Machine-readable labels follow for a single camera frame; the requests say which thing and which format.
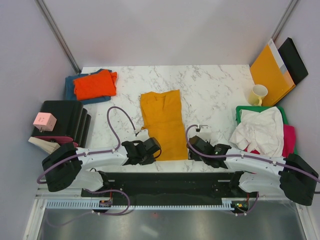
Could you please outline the yellow t shirt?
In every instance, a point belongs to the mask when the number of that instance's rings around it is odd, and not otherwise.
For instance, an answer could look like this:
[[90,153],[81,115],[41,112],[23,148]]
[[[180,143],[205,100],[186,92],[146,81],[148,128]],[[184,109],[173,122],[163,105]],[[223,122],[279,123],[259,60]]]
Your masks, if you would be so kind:
[[148,92],[140,96],[144,129],[161,146],[157,161],[179,161],[188,158],[182,103],[179,90]]

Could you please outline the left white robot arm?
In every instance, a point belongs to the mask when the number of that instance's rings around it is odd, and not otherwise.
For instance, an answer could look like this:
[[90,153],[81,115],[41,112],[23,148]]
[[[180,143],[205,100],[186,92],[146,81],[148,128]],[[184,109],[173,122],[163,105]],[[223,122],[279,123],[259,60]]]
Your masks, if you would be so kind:
[[162,149],[154,138],[145,141],[124,141],[115,147],[81,148],[66,143],[42,161],[44,180],[49,192],[59,192],[67,188],[88,189],[99,197],[106,196],[110,185],[103,174],[91,171],[106,166],[149,165],[161,155]]

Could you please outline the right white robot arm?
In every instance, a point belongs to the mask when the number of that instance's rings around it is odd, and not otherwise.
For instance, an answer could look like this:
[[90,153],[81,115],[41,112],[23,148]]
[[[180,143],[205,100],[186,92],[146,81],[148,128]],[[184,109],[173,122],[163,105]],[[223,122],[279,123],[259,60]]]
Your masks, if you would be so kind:
[[285,196],[303,206],[313,203],[319,174],[295,153],[288,157],[265,157],[225,144],[211,145],[199,136],[187,140],[187,148],[191,159],[234,173],[229,191],[235,197],[258,192]]

